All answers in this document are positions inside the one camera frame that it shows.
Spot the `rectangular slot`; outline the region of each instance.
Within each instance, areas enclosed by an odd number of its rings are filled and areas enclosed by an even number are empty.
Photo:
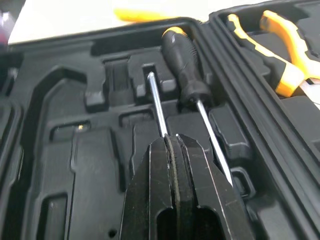
[[[41,206],[37,240],[65,238],[67,194],[47,197]]]
[[[75,133],[82,133],[89,129],[90,123],[88,121],[56,126],[51,130],[50,141],[57,142],[72,139]]]
[[[122,128],[133,126],[136,123],[153,120],[153,114],[149,110],[123,114],[119,117],[119,125]]]

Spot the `screwdriver shaft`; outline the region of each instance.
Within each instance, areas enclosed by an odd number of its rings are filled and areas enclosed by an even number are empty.
[[[161,137],[164,138],[165,135],[168,134],[168,130],[166,126],[164,113],[161,107],[161,101],[160,101],[159,91],[157,87],[156,77],[152,71],[148,75],[148,81],[150,83],[150,88],[151,88],[152,98],[155,106],[156,118],[158,121],[160,135]]]
[[[222,168],[223,174],[225,175],[226,179],[231,184],[231,186],[233,186],[231,172],[230,172],[228,163],[226,161],[224,153],[222,152],[222,149],[220,148],[220,145],[218,143],[218,139],[217,139],[212,127],[211,127],[211,124],[209,122],[209,118],[206,113],[206,109],[205,109],[204,104],[202,103],[201,100],[198,100],[196,102],[196,107],[197,107],[198,111],[200,112],[202,119],[204,121],[204,124],[209,132],[211,144],[212,144],[213,150],[215,152],[216,158]]]

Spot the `black plastic tool case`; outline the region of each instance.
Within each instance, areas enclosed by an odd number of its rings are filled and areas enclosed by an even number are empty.
[[[0,55],[1,239],[118,239],[125,191],[159,137],[146,74],[156,73],[171,134],[195,138],[212,160],[201,116],[179,104],[161,36],[194,40],[214,95],[209,118],[257,239],[320,239],[320,112],[304,96],[280,99],[270,70],[225,26],[288,59],[259,31],[264,10],[295,22],[320,54],[320,1],[270,1],[10,46]]]

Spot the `screwdriver handle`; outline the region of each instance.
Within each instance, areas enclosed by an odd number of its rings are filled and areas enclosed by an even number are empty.
[[[202,81],[196,48],[181,28],[171,27],[163,33],[162,54],[178,79],[182,104],[195,104],[197,100],[210,103],[211,91]]]
[[[303,72],[292,63],[253,40],[242,29],[237,15],[230,14],[227,17],[227,27],[242,47],[246,47],[259,55],[264,64],[271,69],[274,80],[270,83],[270,86],[275,92],[287,98],[291,97],[304,80]]]
[[[262,14],[260,28],[275,33],[282,39],[292,64],[302,70],[305,80],[309,78],[320,80],[320,62],[310,59],[312,56],[307,43],[293,22],[266,10]]]

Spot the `screwdriver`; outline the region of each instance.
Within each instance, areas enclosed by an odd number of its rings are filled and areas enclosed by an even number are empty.
[[[147,82],[161,137],[148,145],[126,189],[119,239],[255,239],[243,202],[203,147],[168,134],[152,71]]]
[[[212,101],[212,93],[202,81],[196,48],[180,27],[170,27],[162,35],[162,54],[170,70],[177,77],[181,88],[182,104],[196,105],[208,130],[210,141],[227,181],[233,186],[231,172],[219,146],[218,139],[210,125],[204,103]]]

